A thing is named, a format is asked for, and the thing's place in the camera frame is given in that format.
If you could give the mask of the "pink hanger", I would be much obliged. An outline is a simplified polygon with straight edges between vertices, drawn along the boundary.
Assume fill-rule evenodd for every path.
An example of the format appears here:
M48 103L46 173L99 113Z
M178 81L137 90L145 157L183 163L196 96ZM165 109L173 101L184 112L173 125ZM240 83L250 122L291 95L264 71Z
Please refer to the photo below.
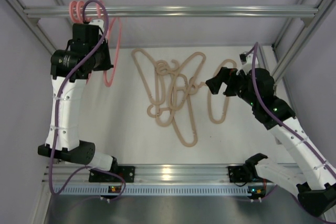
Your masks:
M69 12L70 20L71 20L73 23L78 23L79 20L78 20L78 17L77 17L77 2L76 2L76 1L71 1L71 2L69 3L69 9L68 9L68 12Z
M83 0L77 1L77 3L76 3L76 15L77 15L79 23L83 22L82 12L83 12L84 4L85 4L85 2Z
M97 18L96 19L102 19L102 11L101 11L101 6L99 4L96 4L96 13L97 13ZM112 29L113 29L113 25L115 22L119 23L119 32L118 32L118 39L116 42L116 49L115 49L115 56L114 56L114 61L113 61L113 69L112 69L112 73L111 73L111 77L108 77L107 75L107 71L104 70L103 71L103 81L104 81L104 85L106 87L111 87L113 80L114 80L114 75L116 72L116 66L118 64L118 58L119 58L119 51L120 51L120 44L121 44L121 36L122 36L122 21L120 17L114 17L112 18L111 22L109 22L109 27L107 30L107 35L106 35L106 39L108 43L112 42Z

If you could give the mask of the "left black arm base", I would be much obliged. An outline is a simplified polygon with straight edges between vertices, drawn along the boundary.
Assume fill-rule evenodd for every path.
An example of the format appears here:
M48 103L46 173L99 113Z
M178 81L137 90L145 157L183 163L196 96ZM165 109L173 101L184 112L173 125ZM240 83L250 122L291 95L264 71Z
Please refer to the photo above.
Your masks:
M91 169L89 175L90 183L116 183L121 182L119 177L112 176L111 174L118 175L123 178L126 183L133 183L135 177L135 167L119 165L115 157L111 164L109 171L99 171L98 169Z

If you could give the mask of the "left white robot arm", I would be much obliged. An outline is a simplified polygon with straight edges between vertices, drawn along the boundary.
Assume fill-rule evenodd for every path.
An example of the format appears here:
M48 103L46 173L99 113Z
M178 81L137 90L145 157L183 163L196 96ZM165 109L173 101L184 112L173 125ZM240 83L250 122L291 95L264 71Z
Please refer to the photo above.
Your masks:
M50 60L52 118L47 139L38 147L38 154L114 172L118 169L116 158L98 152L94 143L80 140L78 131L80 102L89 75L113 67L107 39L102 37L104 31L101 19L75 23L66 49L53 53Z

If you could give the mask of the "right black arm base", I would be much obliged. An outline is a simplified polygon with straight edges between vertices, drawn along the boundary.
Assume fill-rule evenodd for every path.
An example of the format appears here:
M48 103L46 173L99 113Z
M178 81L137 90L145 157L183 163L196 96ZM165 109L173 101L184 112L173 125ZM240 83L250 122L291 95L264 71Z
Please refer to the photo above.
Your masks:
M261 182L262 178L257 175L255 166L268 156L258 153L248 158L244 164L228 166L229 181L231 183Z

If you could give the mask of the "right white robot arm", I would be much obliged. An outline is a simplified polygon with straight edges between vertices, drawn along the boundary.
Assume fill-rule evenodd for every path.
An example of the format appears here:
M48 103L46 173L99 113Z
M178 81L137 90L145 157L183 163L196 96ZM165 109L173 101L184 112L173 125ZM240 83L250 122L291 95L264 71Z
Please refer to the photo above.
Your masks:
M205 83L211 94L218 94L224 83L225 96L237 96L248 103L256 120L281 142L302 171L295 174L258 153L245 161L240 172L230 176L232 182L269 180L290 192L315 217L335 206L335 168L310 141L291 107L275 95L275 81L267 70L246 72L222 67Z

